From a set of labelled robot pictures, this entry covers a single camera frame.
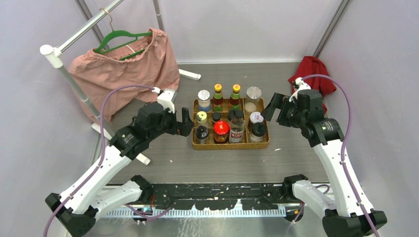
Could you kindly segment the dark lid small jar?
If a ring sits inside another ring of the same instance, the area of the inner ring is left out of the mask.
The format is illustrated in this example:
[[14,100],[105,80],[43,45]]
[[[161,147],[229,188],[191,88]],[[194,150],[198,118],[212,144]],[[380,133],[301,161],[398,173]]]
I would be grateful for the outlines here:
[[200,125],[196,129],[195,142],[196,144],[206,144],[209,138],[209,130],[206,126]]

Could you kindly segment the pale yellow lid jar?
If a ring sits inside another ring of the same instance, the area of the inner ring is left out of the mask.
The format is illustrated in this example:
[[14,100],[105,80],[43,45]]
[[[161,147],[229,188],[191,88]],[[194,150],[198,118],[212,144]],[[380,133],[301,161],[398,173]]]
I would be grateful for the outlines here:
[[206,128],[209,128],[209,122],[208,122],[208,115],[204,111],[199,111],[196,114],[196,119],[198,126],[204,126]]

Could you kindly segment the silver lid tall glass jar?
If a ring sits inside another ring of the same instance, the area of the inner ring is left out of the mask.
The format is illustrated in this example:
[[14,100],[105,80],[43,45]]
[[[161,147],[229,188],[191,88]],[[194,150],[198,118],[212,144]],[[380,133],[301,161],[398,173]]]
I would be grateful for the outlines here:
[[246,90],[246,98],[244,103],[245,114],[250,115],[255,112],[261,98],[261,90],[259,87],[251,86]]

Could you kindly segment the white lid sauce jar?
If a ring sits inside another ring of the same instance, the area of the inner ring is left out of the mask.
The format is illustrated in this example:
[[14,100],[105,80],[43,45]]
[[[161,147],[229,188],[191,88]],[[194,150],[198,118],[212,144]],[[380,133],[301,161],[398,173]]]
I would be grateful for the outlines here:
[[255,123],[263,122],[263,121],[264,121],[264,117],[261,115],[261,112],[253,112],[250,114],[250,117],[249,117],[249,126],[252,126]]

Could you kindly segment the small black cap bottle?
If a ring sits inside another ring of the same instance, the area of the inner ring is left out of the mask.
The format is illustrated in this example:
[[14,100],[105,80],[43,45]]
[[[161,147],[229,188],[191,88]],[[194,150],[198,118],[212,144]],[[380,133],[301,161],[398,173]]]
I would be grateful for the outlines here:
[[213,112],[211,116],[212,123],[215,124],[216,122],[221,120],[221,113]]

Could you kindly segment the red lid sauce jar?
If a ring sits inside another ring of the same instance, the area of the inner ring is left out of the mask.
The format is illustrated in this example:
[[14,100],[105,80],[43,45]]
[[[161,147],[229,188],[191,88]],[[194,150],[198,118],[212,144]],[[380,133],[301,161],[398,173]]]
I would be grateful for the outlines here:
[[217,121],[213,126],[214,142],[216,144],[225,144],[228,141],[230,126],[226,121]]

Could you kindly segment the silver lid pepper jar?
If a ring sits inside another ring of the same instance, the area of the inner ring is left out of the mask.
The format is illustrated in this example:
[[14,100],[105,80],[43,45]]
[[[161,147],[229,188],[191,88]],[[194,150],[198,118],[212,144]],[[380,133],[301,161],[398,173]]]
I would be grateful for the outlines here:
[[200,90],[198,92],[198,108],[199,111],[210,112],[210,92],[207,90]]

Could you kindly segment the yellow cap sauce bottle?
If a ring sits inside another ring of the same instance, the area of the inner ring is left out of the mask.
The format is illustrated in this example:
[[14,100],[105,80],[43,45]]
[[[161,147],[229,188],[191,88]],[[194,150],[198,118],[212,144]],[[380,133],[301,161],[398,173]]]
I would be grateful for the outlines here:
[[229,110],[239,109],[240,105],[240,89],[239,84],[233,85],[232,93],[229,98]]
[[212,98],[212,110],[214,112],[221,112],[223,110],[223,95],[222,95],[222,85],[215,84],[214,85],[214,94]]

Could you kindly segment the woven divided tray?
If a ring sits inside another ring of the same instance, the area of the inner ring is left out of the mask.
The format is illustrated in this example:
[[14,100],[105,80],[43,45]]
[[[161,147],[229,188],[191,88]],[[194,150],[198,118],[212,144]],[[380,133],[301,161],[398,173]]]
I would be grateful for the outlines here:
[[[242,110],[244,112],[244,105],[245,105],[245,98],[240,98],[239,101],[239,109]],[[223,111],[218,112],[220,113],[220,120],[221,121],[225,121],[228,122],[228,114],[229,114],[229,99],[226,98],[224,99],[224,104],[223,104]],[[262,109],[264,109],[264,101],[263,99],[260,99],[257,106],[256,106],[256,111],[257,112],[261,112]],[[197,132],[197,128],[199,127],[199,123],[198,120],[196,118],[196,114],[199,112],[199,104],[198,104],[198,99],[195,99],[193,102],[193,122],[195,124],[193,131],[192,131],[192,138],[191,138],[191,142],[192,142],[192,148],[194,150],[246,150],[246,149],[266,149],[269,145],[270,142],[270,136],[269,136],[269,132],[266,131],[265,135],[262,137],[261,142],[251,142],[250,141],[250,130],[248,129],[248,122],[249,122],[249,118],[250,116],[248,115],[244,115],[244,119],[246,122],[246,126],[245,126],[245,131],[243,134],[243,138],[241,143],[233,143],[230,144],[229,142],[224,143],[224,144],[217,144],[214,142],[213,139],[213,125],[214,122],[212,121],[212,114],[214,113],[213,111],[207,112],[208,115],[208,124],[209,124],[209,137],[208,139],[205,141],[205,144],[201,144],[200,142],[198,142],[198,140],[196,139],[196,132]]]

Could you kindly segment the red cloth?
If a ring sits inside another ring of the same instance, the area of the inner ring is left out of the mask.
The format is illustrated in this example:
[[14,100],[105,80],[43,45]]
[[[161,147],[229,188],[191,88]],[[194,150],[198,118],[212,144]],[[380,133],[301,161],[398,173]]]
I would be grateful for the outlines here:
[[[288,82],[292,85],[291,93],[293,94],[295,92],[293,82],[297,78],[303,78],[305,76],[316,74],[329,76],[325,64],[320,59],[314,56],[304,56],[295,74],[288,79]],[[309,78],[304,80],[304,82],[307,83],[312,89],[318,90],[321,93],[323,99],[325,96],[330,95],[336,91],[336,86],[334,83],[331,80],[323,77]]]

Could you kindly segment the black lid spice grinder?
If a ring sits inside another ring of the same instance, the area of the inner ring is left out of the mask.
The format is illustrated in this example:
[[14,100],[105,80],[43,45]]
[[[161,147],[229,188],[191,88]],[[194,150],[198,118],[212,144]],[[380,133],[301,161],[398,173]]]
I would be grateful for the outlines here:
[[228,113],[228,121],[231,122],[235,118],[236,109],[232,109]]

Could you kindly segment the clear vinegar bottle red label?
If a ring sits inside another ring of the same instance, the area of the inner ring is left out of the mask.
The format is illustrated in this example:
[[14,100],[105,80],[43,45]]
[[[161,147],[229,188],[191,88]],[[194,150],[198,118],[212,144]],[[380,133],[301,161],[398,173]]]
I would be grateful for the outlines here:
[[235,118],[229,122],[229,143],[241,143],[245,131],[245,119],[244,113],[241,110],[236,109]]

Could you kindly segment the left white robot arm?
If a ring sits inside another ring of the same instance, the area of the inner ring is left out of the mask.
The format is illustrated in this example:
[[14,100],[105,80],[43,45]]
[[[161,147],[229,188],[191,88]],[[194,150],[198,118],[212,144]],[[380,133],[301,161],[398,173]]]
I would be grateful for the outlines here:
[[110,211],[131,202],[150,201],[152,185],[140,175],[109,192],[100,191],[159,136],[167,133],[187,137],[191,133],[194,123],[187,108],[182,108],[182,120],[176,120],[176,91],[153,87],[152,92],[158,95],[156,102],[140,108],[132,123],[119,129],[109,143],[102,137],[101,157],[82,177],[62,193],[47,196],[45,202],[53,212],[48,224],[57,218],[71,236],[82,237]]

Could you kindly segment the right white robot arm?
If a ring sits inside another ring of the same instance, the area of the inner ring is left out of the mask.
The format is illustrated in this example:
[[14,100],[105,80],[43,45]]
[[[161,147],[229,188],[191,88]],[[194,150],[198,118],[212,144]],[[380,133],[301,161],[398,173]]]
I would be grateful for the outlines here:
[[346,150],[349,132],[342,131],[335,119],[325,117],[323,97],[307,84],[307,77],[297,78],[293,87],[291,96],[275,93],[261,114],[269,121],[280,110],[279,125],[300,129],[320,159],[334,197],[300,174],[283,180],[283,198],[309,206],[321,218],[329,237],[378,236],[387,218],[373,207],[356,177]]

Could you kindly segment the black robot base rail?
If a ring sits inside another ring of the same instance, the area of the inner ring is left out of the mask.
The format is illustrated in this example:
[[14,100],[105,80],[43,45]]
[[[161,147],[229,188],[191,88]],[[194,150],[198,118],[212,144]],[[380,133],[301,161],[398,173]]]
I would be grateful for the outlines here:
[[275,183],[152,184],[139,200],[129,203],[168,210],[166,217],[197,211],[198,216],[279,216],[291,222],[304,215],[301,201]]

